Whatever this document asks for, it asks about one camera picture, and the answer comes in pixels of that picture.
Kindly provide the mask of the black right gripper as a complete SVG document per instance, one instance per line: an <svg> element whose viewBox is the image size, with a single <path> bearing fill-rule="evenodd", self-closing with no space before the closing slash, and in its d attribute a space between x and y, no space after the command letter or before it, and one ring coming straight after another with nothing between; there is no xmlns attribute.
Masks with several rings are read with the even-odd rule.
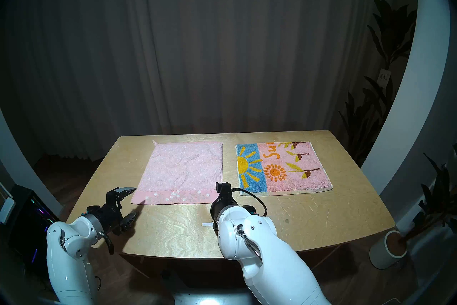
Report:
<svg viewBox="0 0 457 305"><path fill-rule="evenodd" d="M231 184L228 182L216 182L216 192L219 194L211 205L211 217L215 233L219 232L218 222L222 213L233 206L238 206L232 195Z"/></svg>

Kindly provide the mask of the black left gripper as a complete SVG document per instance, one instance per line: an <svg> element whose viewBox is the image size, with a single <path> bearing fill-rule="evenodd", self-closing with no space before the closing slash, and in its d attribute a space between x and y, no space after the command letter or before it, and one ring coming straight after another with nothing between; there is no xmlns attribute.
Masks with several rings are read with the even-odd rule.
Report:
<svg viewBox="0 0 457 305"><path fill-rule="evenodd" d="M89 213L98 219L105 234L112 232L119 236L121 231L128 231L134 226L137 212L131 212L122 218L120 201L136 190L136 187L115 188L113 191L107 192L103 206L89 206Z"/></svg>

